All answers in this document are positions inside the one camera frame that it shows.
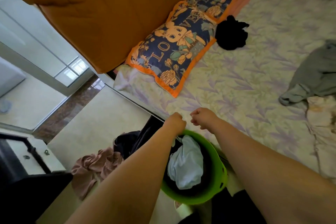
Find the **right arm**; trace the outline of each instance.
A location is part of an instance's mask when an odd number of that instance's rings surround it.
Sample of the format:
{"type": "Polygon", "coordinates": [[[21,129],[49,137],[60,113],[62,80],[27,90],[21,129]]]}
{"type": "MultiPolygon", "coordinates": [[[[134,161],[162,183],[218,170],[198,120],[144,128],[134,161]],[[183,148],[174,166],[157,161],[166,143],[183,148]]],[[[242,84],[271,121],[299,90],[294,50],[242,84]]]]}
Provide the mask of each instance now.
{"type": "Polygon", "coordinates": [[[262,145],[206,108],[191,122],[216,139],[267,223],[336,223],[336,186],[262,145]]]}

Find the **green bucket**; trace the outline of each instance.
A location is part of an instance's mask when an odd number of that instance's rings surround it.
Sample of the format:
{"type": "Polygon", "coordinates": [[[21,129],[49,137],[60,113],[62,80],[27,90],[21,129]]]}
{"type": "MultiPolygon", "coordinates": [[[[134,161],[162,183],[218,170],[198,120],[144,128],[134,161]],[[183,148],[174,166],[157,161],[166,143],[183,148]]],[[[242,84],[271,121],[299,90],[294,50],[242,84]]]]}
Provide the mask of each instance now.
{"type": "Polygon", "coordinates": [[[209,154],[211,159],[211,171],[209,174],[210,180],[208,186],[192,197],[179,194],[177,191],[170,188],[165,180],[162,181],[161,189],[167,196],[177,202],[187,205],[199,205],[212,199],[213,196],[225,188],[228,182],[228,173],[215,148],[208,140],[200,134],[190,130],[184,130],[183,135],[191,136],[209,154]]]}

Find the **orange headboard cover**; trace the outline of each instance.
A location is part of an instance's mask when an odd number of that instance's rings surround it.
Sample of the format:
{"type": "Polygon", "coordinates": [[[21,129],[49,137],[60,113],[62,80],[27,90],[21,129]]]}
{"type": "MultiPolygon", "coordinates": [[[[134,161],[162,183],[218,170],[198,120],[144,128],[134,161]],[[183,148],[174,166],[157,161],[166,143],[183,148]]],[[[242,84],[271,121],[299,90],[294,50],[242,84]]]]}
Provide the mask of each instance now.
{"type": "Polygon", "coordinates": [[[105,73],[160,26],[180,0],[23,0],[37,4],[51,25],[105,73]]]}

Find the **brown fabric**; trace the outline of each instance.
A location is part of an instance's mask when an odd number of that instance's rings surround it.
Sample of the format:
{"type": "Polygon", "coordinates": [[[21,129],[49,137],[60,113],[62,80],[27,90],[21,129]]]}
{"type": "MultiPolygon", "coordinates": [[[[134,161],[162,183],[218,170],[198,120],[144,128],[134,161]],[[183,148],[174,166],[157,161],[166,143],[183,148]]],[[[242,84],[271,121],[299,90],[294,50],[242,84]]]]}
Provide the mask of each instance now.
{"type": "Polygon", "coordinates": [[[97,179],[104,180],[122,161],[120,152],[111,147],[99,150],[97,155],[90,154],[79,158],[71,170],[73,191],[80,200],[84,200],[97,179]]]}
{"type": "Polygon", "coordinates": [[[106,73],[160,26],[181,0],[23,0],[44,16],[95,68],[106,73]]]}

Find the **left hand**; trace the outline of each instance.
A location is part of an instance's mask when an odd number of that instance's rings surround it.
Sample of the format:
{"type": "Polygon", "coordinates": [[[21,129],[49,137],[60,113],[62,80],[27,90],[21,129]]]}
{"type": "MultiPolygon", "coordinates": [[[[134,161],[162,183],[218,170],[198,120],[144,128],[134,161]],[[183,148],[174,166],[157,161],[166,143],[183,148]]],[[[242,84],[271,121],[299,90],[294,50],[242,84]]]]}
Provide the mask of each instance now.
{"type": "Polygon", "coordinates": [[[173,113],[166,119],[163,127],[167,128],[169,131],[173,131],[175,136],[181,135],[186,128],[187,122],[182,120],[182,115],[178,112],[173,113]]]}

